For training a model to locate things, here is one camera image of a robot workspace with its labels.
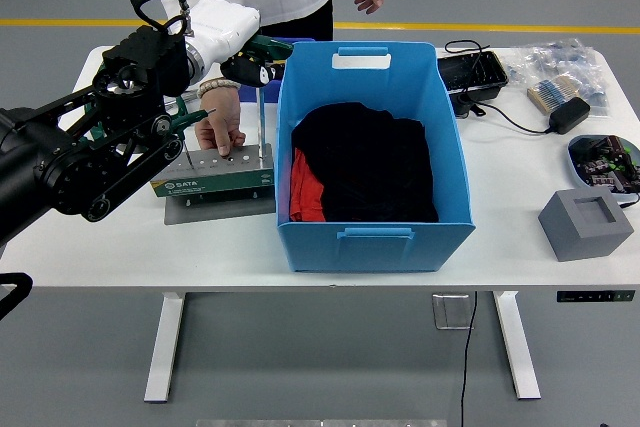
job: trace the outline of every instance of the white table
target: white table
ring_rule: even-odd
[[[88,85],[100,62],[94,50],[76,84]],[[500,54],[501,49],[494,49]],[[163,293],[145,400],[167,400],[184,296],[187,292],[328,289],[494,291],[519,398],[539,398],[515,294],[525,288],[636,289],[640,286],[637,233],[612,255],[558,262],[538,221],[557,190],[574,188],[565,160],[574,136],[615,134],[640,146],[640,122],[605,59],[610,118],[590,118],[564,136],[529,136],[496,112],[459,120],[475,232],[433,273],[311,274],[291,272],[275,214],[165,226],[164,199],[140,189],[105,220],[50,211],[13,239],[0,271],[23,271],[35,289],[122,289]],[[505,88],[492,101],[516,122],[544,130],[545,118],[521,90]],[[243,130],[255,138],[255,106],[244,106]],[[273,143],[275,108],[267,107]],[[626,210],[640,229],[640,206]]]

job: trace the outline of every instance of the table top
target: table top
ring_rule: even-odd
[[[89,55],[74,90],[100,63]],[[493,49],[499,55],[505,49]],[[530,136],[497,112],[458,120],[476,230],[437,272],[314,274],[292,272],[275,214],[166,226],[165,200],[150,186],[101,222],[51,210],[7,244],[1,272],[22,271],[34,288],[116,288],[158,292],[451,288],[522,290],[637,288],[638,232],[607,257],[558,262],[538,221],[554,192],[577,187],[566,149],[578,135],[615,134],[640,146],[640,122],[602,55],[610,117],[589,118],[565,135]],[[547,120],[523,88],[493,101],[513,120],[544,130]],[[274,142],[276,106],[267,105],[267,141]],[[255,105],[243,105],[242,129],[257,138]],[[193,146],[194,140],[188,141]],[[640,231],[640,204],[625,209]]]

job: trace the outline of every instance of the red cloth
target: red cloth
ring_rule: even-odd
[[[324,186],[309,169],[301,150],[295,149],[291,169],[291,204],[289,216],[294,222],[324,222],[320,196]]]

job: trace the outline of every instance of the black pants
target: black pants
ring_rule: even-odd
[[[328,0],[313,14],[302,19],[267,25],[260,32],[269,37],[333,40],[333,2]]]

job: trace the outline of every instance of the plastic bag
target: plastic bag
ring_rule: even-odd
[[[565,76],[576,86],[578,96],[591,106],[591,116],[608,116],[605,81],[595,50],[578,39],[515,47],[500,60],[509,76],[508,87],[528,89],[544,80]]]

